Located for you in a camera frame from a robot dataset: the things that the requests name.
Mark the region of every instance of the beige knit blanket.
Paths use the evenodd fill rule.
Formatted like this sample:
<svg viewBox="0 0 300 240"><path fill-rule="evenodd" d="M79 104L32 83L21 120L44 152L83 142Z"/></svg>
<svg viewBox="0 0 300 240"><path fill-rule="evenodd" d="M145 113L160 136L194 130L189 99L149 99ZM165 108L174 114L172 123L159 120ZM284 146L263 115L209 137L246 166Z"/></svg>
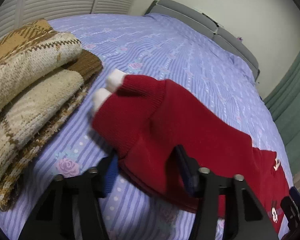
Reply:
<svg viewBox="0 0 300 240"><path fill-rule="evenodd" d="M27 86L82 51L73 34L53 31L41 21L44 27L29 24L0 40L0 111Z"/></svg>
<svg viewBox="0 0 300 240"><path fill-rule="evenodd" d="M0 179L16 154L83 84L76 71L58 69L24 90L0 118Z"/></svg>
<svg viewBox="0 0 300 240"><path fill-rule="evenodd" d="M101 69L78 39L44 19L0 40L0 210L16 201L23 169L80 105Z"/></svg>

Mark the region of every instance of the metal bolt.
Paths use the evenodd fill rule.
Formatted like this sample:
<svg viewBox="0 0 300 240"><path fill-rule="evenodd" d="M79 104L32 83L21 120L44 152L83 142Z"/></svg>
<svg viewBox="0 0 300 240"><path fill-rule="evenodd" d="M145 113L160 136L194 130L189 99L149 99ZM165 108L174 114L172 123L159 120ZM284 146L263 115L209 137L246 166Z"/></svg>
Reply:
<svg viewBox="0 0 300 240"><path fill-rule="evenodd" d="M89 173L98 173L97 167L91 167L88 169Z"/></svg>
<svg viewBox="0 0 300 240"><path fill-rule="evenodd" d="M206 167L201 167L201 168L199 168L199 172L203 173L203 174L208 174L208 173L210 173L210 170Z"/></svg>
<svg viewBox="0 0 300 240"><path fill-rule="evenodd" d="M63 176L61 174L58 174L54 177L54 181L62 181L63 180Z"/></svg>
<svg viewBox="0 0 300 240"><path fill-rule="evenodd" d="M238 180L238 181L243 181L244 180L244 176L242 176L241 174L236 174L236 175L234 175L234 179Z"/></svg>

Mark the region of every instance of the bed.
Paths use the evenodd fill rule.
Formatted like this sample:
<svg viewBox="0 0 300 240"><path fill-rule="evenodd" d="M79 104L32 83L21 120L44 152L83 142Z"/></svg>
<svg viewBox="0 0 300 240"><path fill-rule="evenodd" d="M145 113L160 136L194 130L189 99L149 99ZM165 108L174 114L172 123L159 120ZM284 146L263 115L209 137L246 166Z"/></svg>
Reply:
<svg viewBox="0 0 300 240"><path fill-rule="evenodd" d="M163 0L149 11L142 17L94 14L49 21L57 31L69 31L80 39L84 49L102 60L104 70L77 112L25 170L23 190L13 209L0 212L0 228L10 240L18 239L36 201L59 173L60 160L77 163L82 173L111 149L90 122L92 95L104 87L114 68L182 85L224 122L249 134L253 146L276 151L288 184L293 185L281 137L254 85L259 70L252 53L188 7L180 9ZM100 205L112 240L186 240L195 216L149 197L123 174ZM76 239L81 239L75 201L73 216ZM216 239L222 239L223 227L224 221L218 220ZM285 219L279 237L287 231Z"/></svg>

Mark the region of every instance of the gray headboard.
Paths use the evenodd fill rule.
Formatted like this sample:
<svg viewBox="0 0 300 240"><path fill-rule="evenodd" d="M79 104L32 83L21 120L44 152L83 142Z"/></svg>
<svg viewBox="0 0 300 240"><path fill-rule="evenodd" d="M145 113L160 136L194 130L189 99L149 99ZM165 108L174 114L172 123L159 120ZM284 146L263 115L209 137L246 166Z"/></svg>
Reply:
<svg viewBox="0 0 300 240"><path fill-rule="evenodd" d="M212 39L224 50L242 58L252 70L255 80L259 76L259 64L255 56L241 41L204 14L172 0L154 1L147 13L165 14L184 22L197 32Z"/></svg>

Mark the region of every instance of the red sweater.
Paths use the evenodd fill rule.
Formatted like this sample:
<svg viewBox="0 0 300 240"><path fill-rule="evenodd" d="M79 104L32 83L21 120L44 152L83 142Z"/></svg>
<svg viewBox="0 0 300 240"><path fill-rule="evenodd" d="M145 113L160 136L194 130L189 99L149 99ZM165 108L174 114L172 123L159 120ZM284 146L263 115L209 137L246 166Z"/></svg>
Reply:
<svg viewBox="0 0 300 240"><path fill-rule="evenodd" d="M183 188L174 146L182 144L201 167L215 174L242 174L279 232L282 198L289 187L276 153L252 147L251 137L227 125L189 91L171 80L127 75L95 114L92 126L119 155L119 166L139 187L195 212L198 200ZM272 219L276 209L278 221ZM218 215L224 217L224 198Z"/></svg>

